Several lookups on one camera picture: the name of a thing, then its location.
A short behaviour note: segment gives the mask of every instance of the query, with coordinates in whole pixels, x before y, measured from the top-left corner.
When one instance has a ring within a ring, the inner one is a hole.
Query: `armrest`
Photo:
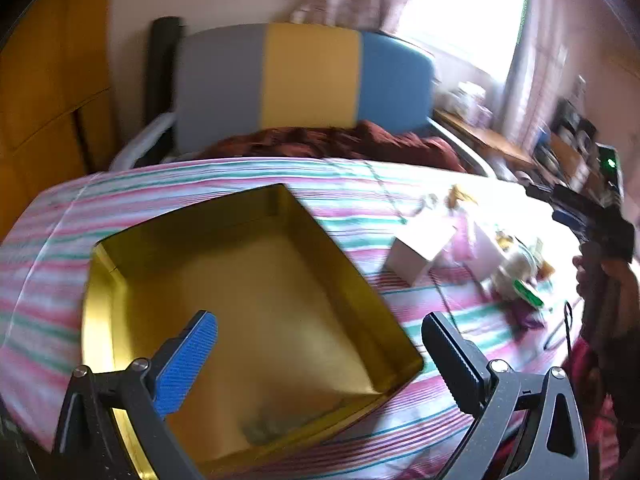
[[[464,160],[476,174],[486,176],[488,178],[496,178],[494,170],[491,166],[478,155],[474,150],[468,147],[464,142],[457,138],[446,128],[440,126],[431,118],[427,118],[427,126],[425,133],[430,137],[440,137],[446,140],[456,152],[456,155]]]
[[[175,114],[173,112],[158,115],[158,117],[145,126],[133,140],[130,140],[129,143],[120,150],[111,162],[109,171],[123,171],[134,168],[136,162],[156,145],[160,137],[162,137],[174,123]],[[163,155],[160,155],[158,162],[160,162]]]

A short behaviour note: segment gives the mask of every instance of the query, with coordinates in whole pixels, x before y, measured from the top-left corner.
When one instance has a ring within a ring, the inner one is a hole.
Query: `wooden desk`
[[[449,114],[444,110],[434,110],[433,119],[441,124],[448,124],[463,137],[478,145],[481,150],[498,153],[504,156],[507,162],[512,162],[520,168],[533,168],[535,162],[519,147],[511,144],[501,134],[493,130],[474,128],[469,126],[459,117]]]

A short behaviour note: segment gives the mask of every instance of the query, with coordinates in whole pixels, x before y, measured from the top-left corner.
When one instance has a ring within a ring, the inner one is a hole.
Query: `open box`
[[[94,372],[151,356],[199,309],[218,342],[166,419],[205,476],[327,439],[411,381],[420,353],[324,229],[277,184],[200,202],[105,238],[84,300]],[[126,412],[114,418],[154,478]]]

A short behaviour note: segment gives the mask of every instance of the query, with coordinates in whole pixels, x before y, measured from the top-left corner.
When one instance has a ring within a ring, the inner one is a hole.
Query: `wooden cabinet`
[[[0,240],[38,193],[119,148],[107,19],[108,0],[36,0],[0,51]]]

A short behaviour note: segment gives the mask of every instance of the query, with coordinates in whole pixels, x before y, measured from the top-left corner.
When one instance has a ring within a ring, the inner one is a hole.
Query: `gray panel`
[[[266,27],[212,28],[182,40],[175,74],[179,153],[260,129]]]

